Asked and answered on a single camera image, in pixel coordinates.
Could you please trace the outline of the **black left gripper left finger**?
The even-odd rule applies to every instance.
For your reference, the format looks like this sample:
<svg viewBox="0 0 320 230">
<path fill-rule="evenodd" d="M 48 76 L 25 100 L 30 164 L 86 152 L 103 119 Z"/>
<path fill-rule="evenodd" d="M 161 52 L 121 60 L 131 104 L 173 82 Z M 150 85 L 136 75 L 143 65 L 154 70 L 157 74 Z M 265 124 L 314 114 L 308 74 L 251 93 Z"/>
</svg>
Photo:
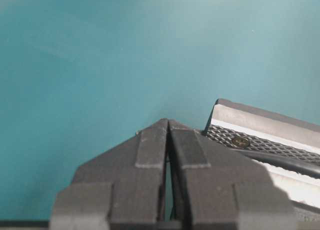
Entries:
<svg viewBox="0 0 320 230">
<path fill-rule="evenodd" d="M 164 218 L 168 120 L 80 165 L 52 209 L 51 230 L 155 230 Z"/>
</svg>

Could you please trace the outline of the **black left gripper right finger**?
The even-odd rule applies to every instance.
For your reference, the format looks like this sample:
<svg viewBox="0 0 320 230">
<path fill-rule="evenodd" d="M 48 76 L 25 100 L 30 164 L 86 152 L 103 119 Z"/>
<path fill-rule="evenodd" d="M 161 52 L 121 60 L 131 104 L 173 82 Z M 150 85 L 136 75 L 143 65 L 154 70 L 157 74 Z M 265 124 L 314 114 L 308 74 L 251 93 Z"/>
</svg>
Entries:
<svg viewBox="0 0 320 230">
<path fill-rule="evenodd" d="M 168 127 L 191 229 L 297 229 L 288 195 L 265 167 L 175 120 Z"/>
</svg>

